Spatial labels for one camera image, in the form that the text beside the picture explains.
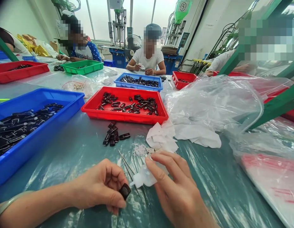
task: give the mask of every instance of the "green pen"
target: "green pen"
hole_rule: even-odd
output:
[[[8,100],[10,100],[10,99],[0,99],[0,101],[8,101]]]

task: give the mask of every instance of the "white t-shirt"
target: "white t-shirt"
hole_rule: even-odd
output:
[[[154,56],[152,56],[150,59],[147,59],[144,56],[144,50],[138,49],[132,58],[136,64],[141,63],[144,65],[144,67],[147,69],[154,69],[156,70],[156,66],[164,61],[164,55],[161,51],[155,51]]]
[[[211,72],[220,71],[223,68],[223,66],[227,63],[227,61],[231,58],[231,56],[234,54],[234,52],[235,52],[235,49],[231,50],[231,51],[227,51],[223,54],[220,54],[218,57],[216,57],[214,59],[214,61],[211,63],[210,67],[207,70],[209,70]],[[241,62],[239,62],[239,64],[237,66],[242,66],[242,65],[245,65],[248,63],[257,65],[256,61],[241,61]],[[253,69],[253,70],[247,72],[247,74],[255,75],[256,69]]]

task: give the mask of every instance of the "window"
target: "window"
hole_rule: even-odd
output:
[[[156,0],[153,23],[158,24],[162,30],[168,26],[170,15],[174,12],[177,0]]]
[[[90,10],[87,6],[87,0],[69,0],[75,6],[78,6],[78,1],[81,8],[75,11],[75,15],[80,20],[84,33],[91,39],[109,41],[107,0],[88,0]],[[144,28],[152,20],[154,2],[155,0],[133,0],[133,34],[140,36],[142,39],[144,38]],[[169,16],[174,12],[176,2],[177,0],[156,0],[153,23],[158,24],[162,29],[167,27]],[[130,5],[131,0],[124,0],[123,7],[127,10],[126,32],[127,27],[130,27]],[[111,22],[115,21],[115,12],[112,9],[110,16]]]

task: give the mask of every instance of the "green plastic tray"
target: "green plastic tray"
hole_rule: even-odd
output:
[[[72,74],[81,74],[85,75],[94,71],[98,71],[103,69],[103,62],[98,62],[94,60],[83,60],[79,62],[73,63],[65,63],[61,65],[66,72]]]

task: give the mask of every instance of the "white wall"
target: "white wall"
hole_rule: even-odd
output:
[[[30,34],[47,43],[46,34],[27,0],[7,0],[0,8],[0,27],[13,35]]]
[[[253,0],[210,0],[185,59],[202,59],[209,53],[229,23],[234,23]]]

